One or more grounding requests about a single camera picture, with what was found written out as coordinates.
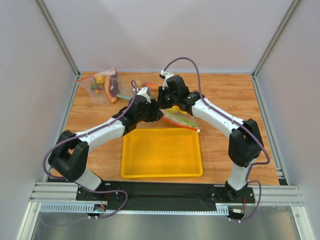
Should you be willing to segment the red-zip clear bag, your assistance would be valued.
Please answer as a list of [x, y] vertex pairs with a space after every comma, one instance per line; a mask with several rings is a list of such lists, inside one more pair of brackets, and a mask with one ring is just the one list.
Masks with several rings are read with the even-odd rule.
[[126, 85], [114, 69], [104, 70], [75, 81], [98, 105], [115, 104]]
[[161, 109], [163, 113], [162, 119], [177, 127], [194, 130], [197, 133], [201, 132], [201, 129], [196, 121], [196, 118], [189, 113], [180, 110], [178, 106], [173, 106], [167, 109]]

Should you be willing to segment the fake green celery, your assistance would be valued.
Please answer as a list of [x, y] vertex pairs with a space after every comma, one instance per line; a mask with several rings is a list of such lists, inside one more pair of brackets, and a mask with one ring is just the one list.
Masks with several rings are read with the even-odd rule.
[[191, 128], [198, 128], [198, 124], [194, 120], [189, 120], [183, 116], [173, 116], [171, 119], [173, 122], [175, 122], [178, 125], [187, 126]]

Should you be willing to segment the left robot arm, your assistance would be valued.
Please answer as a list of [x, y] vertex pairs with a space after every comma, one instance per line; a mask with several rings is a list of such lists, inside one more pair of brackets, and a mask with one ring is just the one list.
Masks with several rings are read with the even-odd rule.
[[127, 107], [106, 122], [78, 133], [63, 132], [50, 150], [47, 162], [63, 179], [88, 192], [96, 192], [103, 180], [87, 168], [88, 155], [106, 142], [130, 133], [138, 123], [155, 122], [162, 116], [155, 99], [147, 100], [143, 95], [136, 95]]

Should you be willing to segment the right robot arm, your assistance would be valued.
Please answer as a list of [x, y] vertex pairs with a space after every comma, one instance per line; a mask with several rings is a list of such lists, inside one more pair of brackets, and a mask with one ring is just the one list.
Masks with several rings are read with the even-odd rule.
[[253, 119], [243, 120], [212, 104], [198, 91], [189, 91], [183, 78], [161, 71], [163, 85], [158, 89], [157, 103], [161, 109], [177, 106], [181, 111], [199, 118], [228, 139], [228, 155], [233, 162], [225, 183], [229, 198], [240, 196], [248, 186], [248, 173], [264, 146], [258, 124]]

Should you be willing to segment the fake yellow lemon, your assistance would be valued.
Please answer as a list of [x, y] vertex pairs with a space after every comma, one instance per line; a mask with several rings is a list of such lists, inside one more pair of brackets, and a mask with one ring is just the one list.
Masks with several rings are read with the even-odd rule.
[[178, 106], [173, 106], [171, 108], [167, 108], [166, 111], [172, 114], [178, 114], [180, 112], [180, 109]]

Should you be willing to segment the fake red-yellow mango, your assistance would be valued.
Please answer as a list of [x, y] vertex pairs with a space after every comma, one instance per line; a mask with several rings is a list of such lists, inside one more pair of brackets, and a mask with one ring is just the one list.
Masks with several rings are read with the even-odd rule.
[[150, 91], [152, 92], [157, 92], [158, 89], [159, 89], [159, 85], [156, 84], [156, 83], [153, 83], [153, 82], [147, 82], [145, 81], [143, 84], [142, 84], [143, 87], [148, 87], [150, 89]]

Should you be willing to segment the blue-zip clear bag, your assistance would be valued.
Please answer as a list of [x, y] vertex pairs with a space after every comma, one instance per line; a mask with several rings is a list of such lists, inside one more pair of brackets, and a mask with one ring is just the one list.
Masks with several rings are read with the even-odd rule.
[[[140, 81], [140, 80], [135, 80], [137, 83], [137, 88], [138, 90], [140, 90], [141, 88], [143, 88], [142, 84], [145, 81]], [[120, 93], [117, 95], [118, 98], [122, 98], [122, 99], [126, 99], [126, 100], [130, 100], [133, 97], [134, 94], [134, 88], [133, 87], [129, 87], [129, 86], [124, 86], [122, 85], [120, 88]], [[154, 92], [154, 91], [150, 91], [150, 98], [151, 99], [156, 99], [158, 97], [158, 91]]]

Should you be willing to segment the fake purple sweet potato slice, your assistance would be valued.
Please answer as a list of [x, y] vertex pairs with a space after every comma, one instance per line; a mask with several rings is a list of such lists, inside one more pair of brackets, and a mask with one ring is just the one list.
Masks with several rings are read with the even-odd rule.
[[115, 104], [118, 100], [117, 95], [121, 92], [119, 89], [119, 80], [117, 73], [105, 78], [104, 88], [110, 103]]

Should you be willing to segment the fake small cherry tomatoes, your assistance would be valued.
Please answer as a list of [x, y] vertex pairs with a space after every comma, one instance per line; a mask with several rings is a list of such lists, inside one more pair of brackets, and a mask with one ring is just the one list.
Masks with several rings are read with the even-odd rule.
[[95, 81], [90, 84], [90, 90], [96, 94], [100, 94], [104, 86], [102, 84], [97, 84]]

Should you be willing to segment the yellow plastic tray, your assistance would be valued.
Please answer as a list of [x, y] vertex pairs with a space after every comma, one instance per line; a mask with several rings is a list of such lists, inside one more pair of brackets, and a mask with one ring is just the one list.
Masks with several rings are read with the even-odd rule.
[[123, 137], [123, 178], [200, 177], [199, 133], [188, 128], [142, 128]]

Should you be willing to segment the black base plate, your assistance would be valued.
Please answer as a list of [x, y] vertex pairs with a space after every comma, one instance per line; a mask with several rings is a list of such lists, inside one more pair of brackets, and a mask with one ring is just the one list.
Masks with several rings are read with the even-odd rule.
[[79, 187], [77, 201], [107, 202], [110, 210], [117, 209], [128, 200], [123, 210], [130, 211], [214, 211], [216, 204], [253, 204], [256, 202], [253, 189], [246, 187], [234, 193], [225, 185], [202, 183], [165, 183], [137, 181], [103, 181], [98, 191], [92, 193]]

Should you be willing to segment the aluminium frame rail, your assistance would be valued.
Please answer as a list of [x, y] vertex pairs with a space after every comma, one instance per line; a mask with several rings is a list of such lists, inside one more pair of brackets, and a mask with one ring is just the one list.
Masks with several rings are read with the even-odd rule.
[[104, 181], [86, 190], [61, 180], [37, 182], [17, 238], [29, 240], [41, 211], [76, 212], [101, 217], [111, 214], [227, 216], [242, 223], [263, 207], [289, 207], [300, 238], [314, 233], [302, 197], [293, 185], [248, 185], [231, 194], [223, 184]]

